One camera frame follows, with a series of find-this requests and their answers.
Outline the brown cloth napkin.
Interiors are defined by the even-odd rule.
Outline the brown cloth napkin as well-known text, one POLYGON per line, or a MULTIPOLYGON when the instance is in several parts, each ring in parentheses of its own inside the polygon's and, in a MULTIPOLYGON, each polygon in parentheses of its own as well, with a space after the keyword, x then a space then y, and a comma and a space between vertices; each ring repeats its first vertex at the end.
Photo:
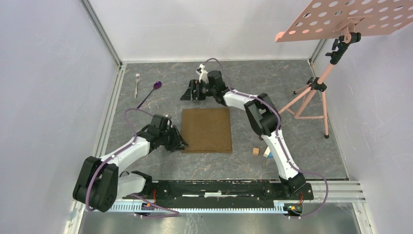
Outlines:
POLYGON ((182 153, 231 153, 229 108, 182 110, 182 136, 187 142, 182 153))

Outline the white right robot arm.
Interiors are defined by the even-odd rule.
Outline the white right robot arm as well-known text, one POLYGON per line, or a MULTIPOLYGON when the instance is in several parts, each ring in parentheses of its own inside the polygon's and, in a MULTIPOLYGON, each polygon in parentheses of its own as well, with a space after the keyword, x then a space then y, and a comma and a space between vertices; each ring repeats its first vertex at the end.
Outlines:
POLYGON ((181 100, 205 100, 213 97, 218 104, 234 107, 246 112, 249 124, 267 144, 276 162, 282 183, 282 195, 294 199, 306 184, 303 173, 295 164, 284 141, 281 117, 266 93, 251 95, 232 89, 226 85, 222 73, 197 69, 197 79, 192 79, 181 100))

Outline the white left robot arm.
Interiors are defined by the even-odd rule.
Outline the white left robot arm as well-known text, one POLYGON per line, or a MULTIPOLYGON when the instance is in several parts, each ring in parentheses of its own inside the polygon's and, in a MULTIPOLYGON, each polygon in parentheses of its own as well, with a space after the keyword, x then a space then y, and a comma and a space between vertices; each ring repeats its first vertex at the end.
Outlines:
POLYGON ((87 157, 81 167, 72 193, 74 200, 86 205, 88 211, 108 211, 117 199, 131 194, 140 198, 152 195, 152 177, 140 171, 122 176, 122 172, 138 159, 159 147, 168 152, 188 146, 170 118, 154 115, 150 124, 136 132, 120 148, 102 157, 87 157))

